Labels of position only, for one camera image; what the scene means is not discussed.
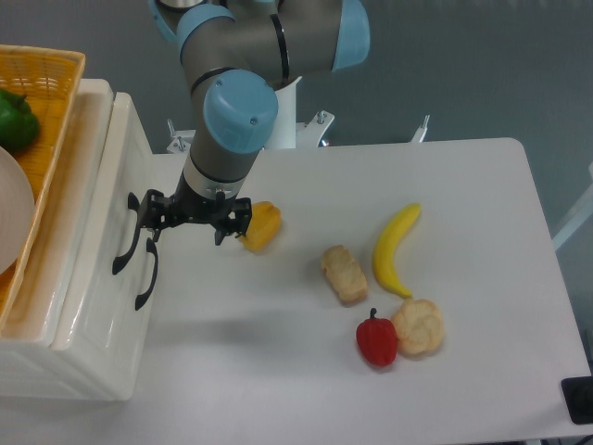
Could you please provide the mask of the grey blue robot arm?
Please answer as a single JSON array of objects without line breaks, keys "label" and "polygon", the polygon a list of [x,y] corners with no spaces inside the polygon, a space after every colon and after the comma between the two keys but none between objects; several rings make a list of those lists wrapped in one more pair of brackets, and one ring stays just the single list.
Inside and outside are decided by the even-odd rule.
[{"label": "grey blue robot arm", "polygon": [[136,204],[153,235],[208,224],[217,241],[244,235],[252,209],[239,197],[279,112],[276,92],[296,78],[360,64],[371,45],[359,1],[153,1],[159,30],[178,47],[196,134],[174,194]]}]

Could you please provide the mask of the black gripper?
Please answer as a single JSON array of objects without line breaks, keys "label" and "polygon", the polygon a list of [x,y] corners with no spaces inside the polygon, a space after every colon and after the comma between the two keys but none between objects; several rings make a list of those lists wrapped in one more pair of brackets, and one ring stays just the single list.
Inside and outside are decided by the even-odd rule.
[{"label": "black gripper", "polygon": [[158,242],[163,230],[170,223],[209,224],[215,229],[214,241],[220,246],[225,237],[245,236],[252,219],[252,202],[249,197],[210,199],[195,192],[181,179],[172,197],[156,189],[149,189],[137,211],[136,228],[147,229],[152,240]]}]

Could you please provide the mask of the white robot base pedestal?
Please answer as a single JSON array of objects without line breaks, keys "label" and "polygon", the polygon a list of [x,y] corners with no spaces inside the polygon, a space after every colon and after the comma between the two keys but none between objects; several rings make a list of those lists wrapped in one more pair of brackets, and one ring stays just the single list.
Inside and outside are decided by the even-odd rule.
[{"label": "white robot base pedestal", "polygon": [[205,143],[233,155],[321,146],[334,123],[334,114],[322,109],[309,121],[299,121],[297,84],[293,81],[274,90],[246,70],[229,70],[215,76],[198,103],[196,127],[172,128],[167,152],[187,154]]}]

